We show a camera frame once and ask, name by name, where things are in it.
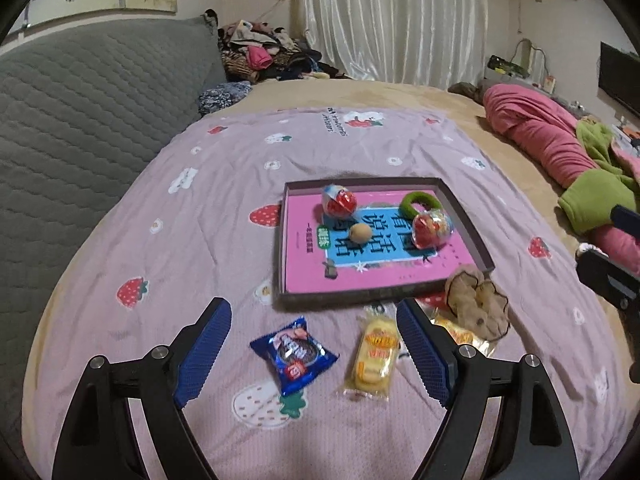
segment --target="stuffed toy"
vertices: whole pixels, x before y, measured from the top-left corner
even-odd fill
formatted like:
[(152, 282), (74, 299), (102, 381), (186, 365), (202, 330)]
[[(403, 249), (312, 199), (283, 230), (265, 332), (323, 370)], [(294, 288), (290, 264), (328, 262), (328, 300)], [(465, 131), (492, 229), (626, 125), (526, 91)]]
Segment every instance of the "stuffed toy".
[(487, 341), (507, 333), (509, 300), (475, 266), (460, 266), (445, 284), (445, 299), (457, 324)]

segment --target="yellow snack packet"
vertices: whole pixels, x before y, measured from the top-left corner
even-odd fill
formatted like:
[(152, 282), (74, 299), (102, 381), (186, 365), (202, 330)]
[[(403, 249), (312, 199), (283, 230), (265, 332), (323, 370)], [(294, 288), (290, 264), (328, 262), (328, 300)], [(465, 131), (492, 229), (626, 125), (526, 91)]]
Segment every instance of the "yellow snack packet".
[(388, 316), (369, 317), (344, 394), (388, 400), (399, 348), (396, 322)]
[(440, 325), (445, 328), (457, 345), (475, 346), (476, 349), (485, 357), (491, 357), (494, 353), (495, 342), (488, 342), (487, 340), (478, 337), (476, 334), (471, 332), (471, 330), (462, 328), (460, 325), (456, 324), (455, 321), (444, 316), (439, 309), (435, 309), (431, 317), (431, 322), (434, 325)]

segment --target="blue snack packet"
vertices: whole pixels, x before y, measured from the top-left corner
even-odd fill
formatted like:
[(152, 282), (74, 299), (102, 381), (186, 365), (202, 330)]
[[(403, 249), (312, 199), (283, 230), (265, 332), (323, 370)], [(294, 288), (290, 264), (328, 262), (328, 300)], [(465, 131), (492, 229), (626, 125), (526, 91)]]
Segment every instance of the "blue snack packet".
[(307, 386), (338, 359), (309, 335), (304, 317), (251, 341), (249, 346), (276, 367), (283, 397)]

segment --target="blue patterned cloth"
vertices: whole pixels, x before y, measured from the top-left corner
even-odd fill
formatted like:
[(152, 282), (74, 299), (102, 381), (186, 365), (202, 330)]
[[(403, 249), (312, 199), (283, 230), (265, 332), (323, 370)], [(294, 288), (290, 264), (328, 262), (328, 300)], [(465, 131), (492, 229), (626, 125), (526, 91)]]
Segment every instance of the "blue patterned cloth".
[(249, 95), (251, 83), (220, 83), (210, 90), (205, 90), (198, 98), (198, 111), (201, 115), (211, 114), (229, 108)]

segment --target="white curtain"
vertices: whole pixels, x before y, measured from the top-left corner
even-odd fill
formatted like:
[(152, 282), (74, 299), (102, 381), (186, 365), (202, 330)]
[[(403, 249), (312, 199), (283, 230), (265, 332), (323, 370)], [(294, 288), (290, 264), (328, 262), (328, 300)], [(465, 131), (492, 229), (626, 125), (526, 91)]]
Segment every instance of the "white curtain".
[(297, 0), (323, 61), (356, 79), (448, 88), (484, 65), (488, 0)]

